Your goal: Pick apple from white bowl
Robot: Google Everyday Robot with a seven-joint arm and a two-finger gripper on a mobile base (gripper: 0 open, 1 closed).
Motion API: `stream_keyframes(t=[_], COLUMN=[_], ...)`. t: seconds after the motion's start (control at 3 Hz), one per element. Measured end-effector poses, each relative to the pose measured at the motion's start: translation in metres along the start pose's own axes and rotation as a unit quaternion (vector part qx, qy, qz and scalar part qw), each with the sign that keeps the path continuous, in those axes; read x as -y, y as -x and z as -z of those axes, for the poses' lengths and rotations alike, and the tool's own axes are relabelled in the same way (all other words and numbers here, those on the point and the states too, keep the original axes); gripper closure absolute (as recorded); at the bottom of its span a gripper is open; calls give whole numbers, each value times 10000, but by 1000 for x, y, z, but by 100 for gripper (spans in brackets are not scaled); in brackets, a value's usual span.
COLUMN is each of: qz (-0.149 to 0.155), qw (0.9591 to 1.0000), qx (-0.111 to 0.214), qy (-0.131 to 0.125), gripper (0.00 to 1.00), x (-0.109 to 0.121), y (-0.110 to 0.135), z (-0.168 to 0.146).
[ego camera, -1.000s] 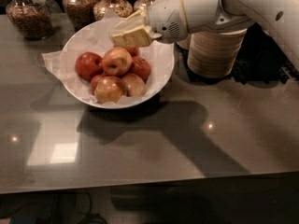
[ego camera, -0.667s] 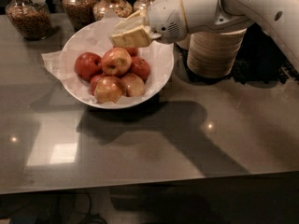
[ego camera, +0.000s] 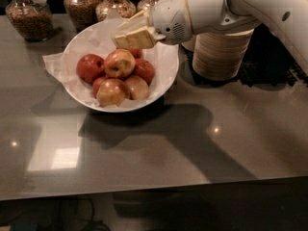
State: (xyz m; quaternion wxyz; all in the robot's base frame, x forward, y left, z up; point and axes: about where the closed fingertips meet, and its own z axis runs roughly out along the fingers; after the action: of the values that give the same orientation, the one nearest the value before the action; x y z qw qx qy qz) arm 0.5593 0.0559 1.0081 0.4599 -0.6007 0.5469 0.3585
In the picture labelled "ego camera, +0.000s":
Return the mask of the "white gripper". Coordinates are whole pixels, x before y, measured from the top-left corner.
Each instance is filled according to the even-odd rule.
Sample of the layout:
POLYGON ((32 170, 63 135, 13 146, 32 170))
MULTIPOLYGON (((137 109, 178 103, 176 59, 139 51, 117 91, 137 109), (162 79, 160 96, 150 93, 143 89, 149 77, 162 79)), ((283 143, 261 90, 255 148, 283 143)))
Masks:
POLYGON ((123 49, 150 49, 158 41, 180 44, 193 36, 187 0, 159 0, 150 10, 142 10, 117 26, 114 43, 123 49))

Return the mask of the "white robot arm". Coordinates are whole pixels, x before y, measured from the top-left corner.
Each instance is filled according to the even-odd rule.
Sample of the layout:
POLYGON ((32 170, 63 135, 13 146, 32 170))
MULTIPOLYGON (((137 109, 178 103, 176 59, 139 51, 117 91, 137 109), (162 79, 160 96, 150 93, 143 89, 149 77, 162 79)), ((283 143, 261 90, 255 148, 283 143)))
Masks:
POLYGON ((308 68, 308 0, 159 0, 111 33, 119 48, 175 45, 202 33, 239 33, 266 25, 296 63, 308 68))

